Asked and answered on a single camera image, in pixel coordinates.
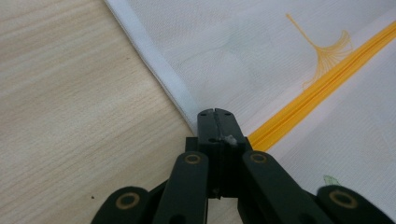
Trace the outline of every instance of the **mesh laundry bag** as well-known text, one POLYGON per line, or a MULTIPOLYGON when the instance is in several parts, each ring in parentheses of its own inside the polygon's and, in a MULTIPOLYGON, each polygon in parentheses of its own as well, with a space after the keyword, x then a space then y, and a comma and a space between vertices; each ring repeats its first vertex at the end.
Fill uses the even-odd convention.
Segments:
POLYGON ((191 129, 232 111, 303 188, 396 219, 396 1, 106 0, 191 129))

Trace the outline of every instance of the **wood grain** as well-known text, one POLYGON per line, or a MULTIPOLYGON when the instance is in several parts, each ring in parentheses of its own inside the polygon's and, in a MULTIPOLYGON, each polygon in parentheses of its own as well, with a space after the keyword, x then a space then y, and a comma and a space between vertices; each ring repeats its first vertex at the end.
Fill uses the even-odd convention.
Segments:
MULTIPOLYGON (((162 183, 186 136, 105 2, 2 2, 0 223, 90 223, 114 190, 162 183)), ((241 223, 235 200, 208 223, 241 223)))

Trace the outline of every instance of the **yellow ginkgo leaf print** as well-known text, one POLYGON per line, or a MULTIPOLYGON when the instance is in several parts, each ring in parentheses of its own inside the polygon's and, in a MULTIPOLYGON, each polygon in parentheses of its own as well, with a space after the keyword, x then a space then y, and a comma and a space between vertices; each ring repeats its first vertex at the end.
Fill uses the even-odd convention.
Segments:
POLYGON ((341 62, 350 52, 352 52, 353 47, 350 41, 349 33, 345 30, 342 31, 341 37, 335 42, 335 44, 329 47, 320 47, 311 39, 308 38, 303 29, 297 24, 297 22, 291 17, 290 14, 286 14, 286 17, 297 27, 303 37, 308 41, 308 43, 314 47, 315 51, 318 55, 318 66, 317 71, 315 72, 314 77, 311 80, 306 81, 303 84, 303 88, 305 89, 307 86, 316 82, 321 78, 325 73, 327 73, 330 69, 332 69, 336 64, 341 62))

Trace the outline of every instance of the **circular hole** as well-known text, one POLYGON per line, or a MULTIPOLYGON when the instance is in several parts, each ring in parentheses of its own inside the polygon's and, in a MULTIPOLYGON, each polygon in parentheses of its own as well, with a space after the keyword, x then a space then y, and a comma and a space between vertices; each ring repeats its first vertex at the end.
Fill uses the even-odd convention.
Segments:
POLYGON ((169 219, 169 224, 185 224, 186 218, 182 215, 174 215, 169 219))
POLYGON ((303 223, 303 224, 315 224, 315 223, 317 223, 317 221, 313 217, 308 215, 307 213, 301 213, 298 216, 298 220, 300 221, 300 223, 303 223))
POLYGON ((358 207, 358 202, 356 201, 356 199, 346 192, 337 189, 332 191, 329 196, 334 203, 338 204, 341 207, 345 207, 348 209, 358 207))
POLYGON ((265 163, 267 161, 267 158, 265 156, 258 153, 251 154, 250 159, 256 163, 265 163))
POLYGON ((198 155, 192 154, 192 155, 186 156, 186 158, 184 158, 184 161, 189 164, 197 164, 201 161, 201 157, 199 157, 198 155))
POLYGON ((137 206, 139 204, 139 201, 140 201, 140 197, 138 194, 134 192, 128 192, 122 194, 116 200, 116 206, 121 210, 126 210, 137 206))

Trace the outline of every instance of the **light wood surface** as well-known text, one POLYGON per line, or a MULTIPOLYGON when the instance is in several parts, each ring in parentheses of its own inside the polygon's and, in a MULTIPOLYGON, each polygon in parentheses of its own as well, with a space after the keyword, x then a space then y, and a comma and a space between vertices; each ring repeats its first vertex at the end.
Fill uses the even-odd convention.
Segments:
MULTIPOLYGON (((102 0, 0 6, 0 223, 90 223, 153 189, 192 133, 102 0)), ((235 200, 208 223, 241 223, 235 200)))

